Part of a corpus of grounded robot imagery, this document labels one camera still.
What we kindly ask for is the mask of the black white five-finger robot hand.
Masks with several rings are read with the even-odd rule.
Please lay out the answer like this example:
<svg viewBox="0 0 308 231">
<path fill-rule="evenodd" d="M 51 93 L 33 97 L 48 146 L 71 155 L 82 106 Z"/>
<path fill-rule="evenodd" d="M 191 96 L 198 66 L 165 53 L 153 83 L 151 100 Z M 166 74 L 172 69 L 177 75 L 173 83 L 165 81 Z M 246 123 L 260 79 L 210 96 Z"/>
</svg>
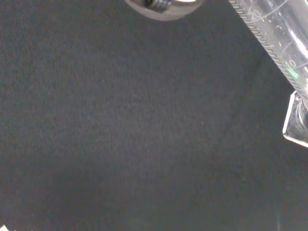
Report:
<svg viewBox="0 0 308 231">
<path fill-rule="evenodd" d="M 197 10 L 204 0 L 124 0 L 124 2 L 150 19 L 173 21 Z"/>
</svg>

